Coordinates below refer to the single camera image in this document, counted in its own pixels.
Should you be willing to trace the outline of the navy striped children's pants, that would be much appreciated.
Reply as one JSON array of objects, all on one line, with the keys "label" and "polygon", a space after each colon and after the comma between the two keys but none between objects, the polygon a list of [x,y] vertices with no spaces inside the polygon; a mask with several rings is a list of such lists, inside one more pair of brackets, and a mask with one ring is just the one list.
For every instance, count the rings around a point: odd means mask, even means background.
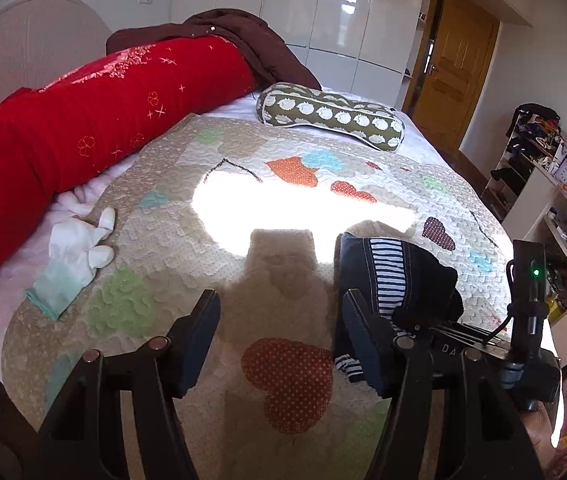
[{"label": "navy striped children's pants", "polygon": [[339,294],[358,289],[380,318],[409,311],[421,320],[457,322],[463,315],[457,281],[454,268],[405,240],[341,235]]}]

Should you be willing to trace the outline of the white shelf with clutter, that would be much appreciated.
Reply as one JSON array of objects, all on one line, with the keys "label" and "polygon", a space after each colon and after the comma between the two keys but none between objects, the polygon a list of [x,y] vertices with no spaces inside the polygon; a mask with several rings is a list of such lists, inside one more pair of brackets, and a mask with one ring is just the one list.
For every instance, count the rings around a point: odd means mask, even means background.
[{"label": "white shelf with clutter", "polygon": [[515,109],[506,136],[481,196],[511,238],[545,246],[549,323],[567,369],[567,191],[555,178],[567,133],[554,110],[526,103]]}]

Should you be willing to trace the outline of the white glove with teal cuff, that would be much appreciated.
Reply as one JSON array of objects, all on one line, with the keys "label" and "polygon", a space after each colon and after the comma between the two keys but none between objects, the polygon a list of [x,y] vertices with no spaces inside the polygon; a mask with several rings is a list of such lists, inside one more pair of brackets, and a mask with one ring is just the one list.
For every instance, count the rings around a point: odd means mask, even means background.
[{"label": "white glove with teal cuff", "polygon": [[97,226],[70,218],[52,228],[48,263],[43,273],[26,290],[26,298],[54,321],[95,278],[98,270],[113,260],[114,249],[101,242],[116,226],[116,211],[101,211]]}]

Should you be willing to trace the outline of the patchwork quilted bedspread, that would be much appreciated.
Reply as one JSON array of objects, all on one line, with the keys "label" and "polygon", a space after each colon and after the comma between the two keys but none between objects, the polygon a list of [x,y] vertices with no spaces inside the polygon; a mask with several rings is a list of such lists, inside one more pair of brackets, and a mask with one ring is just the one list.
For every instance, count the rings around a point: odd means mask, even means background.
[{"label": "patchwork quilted bedspread", "polygon": [[[213,289],[221,318],[194,388],[174,402],[195,479],[369,479],[390,400],[366,382],[339,294],[341,235],[415,244],[458,272],[463,315],[493,330],[507,315],[513,241],[471,186],[339,138],[192,115],[149,143],[106,188],[113,261],[59,322],[26,301],[4,344],[5,384],[40,431],[85,351],[133,352],[168,333]],[[436,370],[446,322],[409,311],[398,336],[427,339]],[[131,393],[120,395],[130,475],[142,470]],[[432,393],[416,479],[435,478],[444,392]]]}]

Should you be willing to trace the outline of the red long bolster pillow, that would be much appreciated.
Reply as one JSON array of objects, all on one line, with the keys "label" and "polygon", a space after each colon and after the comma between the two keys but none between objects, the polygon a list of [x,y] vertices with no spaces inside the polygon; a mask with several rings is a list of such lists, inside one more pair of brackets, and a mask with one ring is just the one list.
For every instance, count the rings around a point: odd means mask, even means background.
[{"label": "red long bolster pillow", "polygon": [[245,96],[256,76],[216,36],[132,47],[0,103],[0,266],[54,197],[108,169],[190,113]]}]

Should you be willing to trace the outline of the wooden door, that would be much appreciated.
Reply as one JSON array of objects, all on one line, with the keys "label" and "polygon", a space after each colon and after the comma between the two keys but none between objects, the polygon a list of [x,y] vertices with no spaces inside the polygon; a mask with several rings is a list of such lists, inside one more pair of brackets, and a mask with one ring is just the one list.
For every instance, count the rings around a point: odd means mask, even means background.
[{"label": "wooden door", "polygon": [[483,89],[499,21],[471,0],[430,0],[406,113],[440,152],[457,153]]}]

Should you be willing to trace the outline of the olive patterned bolster pillow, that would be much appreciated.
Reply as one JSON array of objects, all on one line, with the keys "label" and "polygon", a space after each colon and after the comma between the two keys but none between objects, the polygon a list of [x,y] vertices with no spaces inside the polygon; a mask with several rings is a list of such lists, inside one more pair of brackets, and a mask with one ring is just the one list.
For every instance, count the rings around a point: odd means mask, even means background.
[{"label": "olive patterned bolster pillow", "polygon": [[262,124],[341,133],[389,152],[401,146],[406,130],[392,107],[291,82],[278,82],[265,89],[256,101],[256,115]]}]

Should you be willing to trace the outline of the dark maroon blanket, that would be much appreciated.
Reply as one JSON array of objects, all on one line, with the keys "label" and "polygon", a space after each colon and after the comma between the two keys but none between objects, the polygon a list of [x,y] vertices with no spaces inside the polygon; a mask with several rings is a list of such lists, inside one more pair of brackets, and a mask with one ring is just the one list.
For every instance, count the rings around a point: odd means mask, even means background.
[{"label": "dark maroon blanket", "polygon": [[317,78],[299,61],[277,32],[262,18],[239,9],[204,11],[192,15],[182,24],[121,29],[106,40],[106,53],[171,39],[207,36],[220,37],[234,44],[256,76],[260,89],[278,82],[321,89]]}]

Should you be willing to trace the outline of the glossy white wardrobe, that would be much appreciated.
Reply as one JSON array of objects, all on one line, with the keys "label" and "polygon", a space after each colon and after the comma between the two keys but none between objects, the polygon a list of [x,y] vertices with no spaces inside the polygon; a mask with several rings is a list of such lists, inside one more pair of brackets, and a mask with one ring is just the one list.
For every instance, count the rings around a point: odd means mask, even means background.
[{"label": "glossy white wardrobe", "polygon": [[422,0],[172,0],[172,21],[233,8],[256,14],[332,90],[398,106]]}]

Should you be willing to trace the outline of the beige padded headboard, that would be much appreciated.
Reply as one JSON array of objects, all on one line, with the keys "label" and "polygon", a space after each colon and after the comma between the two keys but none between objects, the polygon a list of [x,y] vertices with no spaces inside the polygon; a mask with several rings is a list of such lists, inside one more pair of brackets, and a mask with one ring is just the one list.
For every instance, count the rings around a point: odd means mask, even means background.
[{"label": "beige padded headboard", "polygon": [[111,30],[80,0],[18,0],[0,10],[0,102],[105,54]]}]

